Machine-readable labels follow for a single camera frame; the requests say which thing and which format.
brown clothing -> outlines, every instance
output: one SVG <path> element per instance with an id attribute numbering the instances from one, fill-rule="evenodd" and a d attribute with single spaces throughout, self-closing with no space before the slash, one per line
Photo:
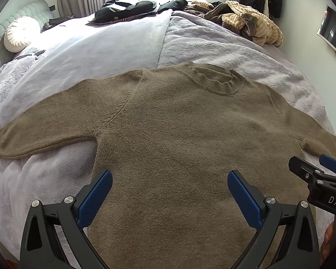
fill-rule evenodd
<path id="1" fill-rule="evenodd" d="M 270 87 L 193 63 L 83 80 L 1 128 L 0 156 L 89 139 L 92 174 L 114 177 L 89 237 L 113 269 L 229 268 L 255 230 L 228 172 L 297 204 L 308 190 L 289 158 L 303 149 L 336 158 L 336 137 Z"/>
<path id="2" fill-rule="evenodd" d="M 197 0 L 184 11 L 217 23 L 238 35 L 251 38 L 259 46 L 267 43 L 279 47 L 284 41 L 284 35 L 274 21 L 237 1 L 226 1 L 214 7 L 205 0 Z"/>

wall-mounted tv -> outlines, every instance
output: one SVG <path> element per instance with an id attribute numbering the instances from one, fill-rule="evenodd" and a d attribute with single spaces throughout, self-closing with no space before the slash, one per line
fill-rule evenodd
<path id="1" fill-rule="evenodd" d="M 317 34 L 336 50 L 336 11 L 329 6 L 327 6 L 321 27 Z"/>

white cushion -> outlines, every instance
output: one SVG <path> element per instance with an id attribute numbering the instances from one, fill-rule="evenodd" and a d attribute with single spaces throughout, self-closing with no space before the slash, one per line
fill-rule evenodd
<path id="1" fill-rule="evenodd" d="M 40 24 L 36 19 L 29 16 L 19 17 L 7 28 L 4 46 L 8 51 L 18 53 L 35 41 L 40 32 Z"/>

ribbed neckline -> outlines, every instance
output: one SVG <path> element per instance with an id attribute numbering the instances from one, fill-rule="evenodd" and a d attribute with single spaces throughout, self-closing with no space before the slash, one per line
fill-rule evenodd
<path id="1" fill-rule="evenodd" d="M 234 70 L 227 71 L 224 68 L 212 64 L 195 64 L 187 62 L 178 64 L 175 68 L 191 79 L 195 84 L 202 88 L 220 95 L 232 95 L 241 88 L 244 77 Z M 228 82 L 221 83 L 217 80 L 208 79 L 204 74 L 198 72 L 196 68 L 207 68 L 221 73 L 221 76 L 230 76 Z"/>

plaid fabric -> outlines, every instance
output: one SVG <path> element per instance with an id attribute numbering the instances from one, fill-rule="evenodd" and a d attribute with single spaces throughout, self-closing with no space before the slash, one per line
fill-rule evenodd
<path id="1" fill-rule="evenodd" d="M 220 11 L 229 7 L 233 13 L 219 14 Z M 244 37 L 251 37 L 259 46 L 265 43 L 281 46 L 284 35 L 280 28 L 264 14 L 250 6 L 244 6 L 236 1 L 226 1 L 214 7 L 205 0 L 192 2 L 185 8 L 185 12 L 213 21 L 235 33 L 244 32 Z"/>

